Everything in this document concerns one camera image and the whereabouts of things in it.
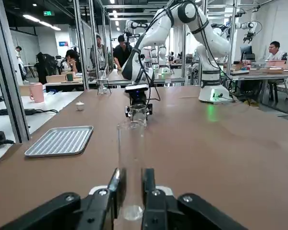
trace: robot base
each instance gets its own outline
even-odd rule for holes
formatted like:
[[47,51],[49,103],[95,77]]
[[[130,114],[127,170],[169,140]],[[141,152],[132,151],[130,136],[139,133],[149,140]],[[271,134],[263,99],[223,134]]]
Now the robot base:
[[213,104],[227,104],[234,102],[234,99],[231,98],[228,90],[222,85],[205,86],[201,88],[198,99],[201,102]]

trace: exit sign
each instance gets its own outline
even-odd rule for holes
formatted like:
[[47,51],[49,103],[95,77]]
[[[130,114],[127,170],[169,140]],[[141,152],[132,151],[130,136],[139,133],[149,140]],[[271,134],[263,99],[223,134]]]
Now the exit sign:
[[44,16],[54,16],[53,11],[44,11]]

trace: person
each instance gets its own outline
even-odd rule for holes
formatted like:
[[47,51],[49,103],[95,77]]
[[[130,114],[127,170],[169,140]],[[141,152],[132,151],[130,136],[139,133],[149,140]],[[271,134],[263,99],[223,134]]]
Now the person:
[[[97,58],[99,61],[99,69],[104,70],[106,67],[106,49],[103,44],[101,44],[101,37],[99,34],[96,34],[97,39]],[[94,49],[91,48],[90,52],[90,59],[93,64],[93,67],[95,68],[95,59],[94,59]]]
[[20,51],[22,51],[22,48],[20,46],[16,46],[15,50],[16,50],[16,55],[20,56]]
[[73,49],[67,50],[65,58],[68,65],[72,68],[73,72],[75,73],[82,72],[79,55],[76,51],[74,51]]
[[277,41],[273,41],[270,43],[269,46],[269,57],[267,58],[268,61],[279,61],[282,60],[284,52],[280,49],[280,43]]
[[118,70],[121,70],[125,62],[130,56],[132,46],[125,43],[124,35],[118,37],[119,45],[114,49],[114,62],[117,65]]
[[24,63],[21,60],[21,56],[20,56],[20,51],[22,51],[22,48],[20,46],[16,46],[15,51],[16,51],[17,63],[18,63],[20,74],[21,74],[21,78],[22,78],[24,84],[29,83],[29,81],[27,81],[27,77],[26,77],[27,71],[24,67]]

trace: computer monitor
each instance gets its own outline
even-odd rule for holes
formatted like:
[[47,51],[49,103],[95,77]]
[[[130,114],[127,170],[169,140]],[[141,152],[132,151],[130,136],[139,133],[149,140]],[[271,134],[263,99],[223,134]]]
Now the computer monitor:
[[250,60],[255,61],[255,54],[253,54],[252,46],[241,46],[241,61]]

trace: ceiling light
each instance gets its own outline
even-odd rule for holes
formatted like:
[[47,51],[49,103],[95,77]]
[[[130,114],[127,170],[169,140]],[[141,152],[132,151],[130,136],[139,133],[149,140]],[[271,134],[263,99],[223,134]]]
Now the ceiling light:
[[46,23],[46,22],[39,22],[39,23],[41,23],[42,25],[48,26],[48,27],[52,27],[52,25],[50,25],[49,23]]
[[30,16],[30,15],[28,15],[28,14],[24,14],[23,17],[26,18],[26,19],[29,19],[29,20],[31,20],[31,21],[33,21],[33,22],[36,22],[36,23],[39,22],[39,19],[37,19],[37,18],[35,18],[35,17],[32,17],[32,16]]
[[61,30],[60,28],[58,28],[56,26],[52,26],[51,28],[54,29],[54,30]]

